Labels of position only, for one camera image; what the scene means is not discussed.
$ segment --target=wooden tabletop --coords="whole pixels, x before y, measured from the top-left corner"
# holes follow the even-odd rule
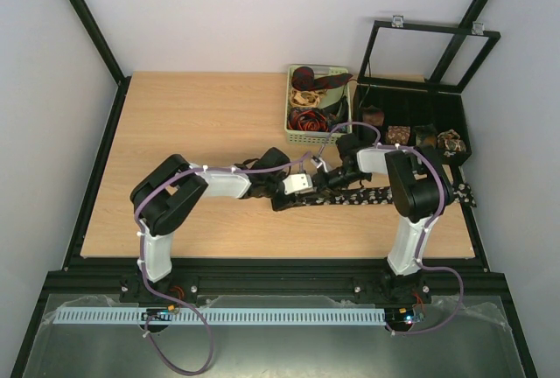
[[[81,251],[138,257],[132,189],[165,158],[229,166],[276,146],[299,158],[318,146],[288,144],[285,74],[135,73]],[[325,159],[340,165],[334,146]],[[374,186],[387,186],[385,176]],[[202,199],[175,233],[175,257],[385,257],[398,213],[384,206],[309,206],[273,212],[268,199]],[[425,256],[473,257],[460,205],[450,205]]]

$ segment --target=plastic basket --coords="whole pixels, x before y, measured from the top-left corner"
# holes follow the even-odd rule
[[[286,88],[286,115],[283,121],[283,128],[286,132],[286,139],[288,140],[289,144],[322,144],[325,142],[326,137],[328,136],[327,132],[322,131],[300,131],[300,130],[292,130],[288,127],[288,117],[290,116],[290,96],[291,96],[291,76],[298,67],[301,66],[308,66],[313,69],[315,73],[315,77],[321,76],[330,76],[334,74],[347,74],[348,69],[345,67],[336,67],[336,66],[318,66],[318,65],[292,65],[288,69],[288,80],[287,80],[287,88]],[[352,103],[350,101],[350,89],[348,88],[348,84],[344,87],[337,87],[336,89],[329,89],[326,93],[326,97],[322,102],[325,103],[332,103],[336,102],[342,96],[342,89],[344,88],[344,94],[348,97],[348,121],[352,120]],[[336,144],[336,141],[339,137],[345,135],[346,133],[352,133],[352,126],[348,126],[346,128],[346,132],[336,132],[333,133],[332,136],[329,138],[327,144]]]

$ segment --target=white cable tray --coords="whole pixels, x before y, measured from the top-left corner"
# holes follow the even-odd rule
[[[203,308],[200,313],[210,326],[385,326],[385,311],[374,308]],[[138,325],[146,319],[146,308],[61,307],[54,324]],[[190,310],[160,314],[153,323],[181,326],[202,322]]]

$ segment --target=metal hinge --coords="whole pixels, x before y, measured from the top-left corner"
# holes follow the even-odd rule
[[[404,27],[404,16],[403,15],[393,15],[393,22],[391,23],[393,28],[403,28]]]
[[[484,35],[484,24],[478,21],[472,23],[472,33],[474,35]]]

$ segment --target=black box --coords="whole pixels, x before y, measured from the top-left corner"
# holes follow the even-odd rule
[[[381,28],[401,31],[439,32],[465,37],[478,36],[485,37],[486,43],[481,47],[478,55],[466,69],[465,74],[457,85],[430,82],[426,79],[424,81],[416,81],[374,77],[371,75],[370,59],[374,42]],[[465,142],[466,152],[450,154],[442,149],[437,151],[444,164],[462,165],[471,156],[472,152],[461,93],[500,37],[499,32],[484,31],[480,25],[475,25],[472,30],[466,30],[438,25],[405,24],[401,17],[394,17],[392,22],[375,21],[358,76],[358,87],[353,98],[354,120],[362,121],[361,109],[363,108],[373,105],[378,109],[382,109],[385,113],[385,120],[380,128],[382,143],[388,126],[409,126],[411,134],[408,145],[416,144],[415,126],[433,124],[438,133],[455,130]],[[368,140],[370,137],[373,139],[373,131],[361,126],[358,127],[356,131],[360,139]]]

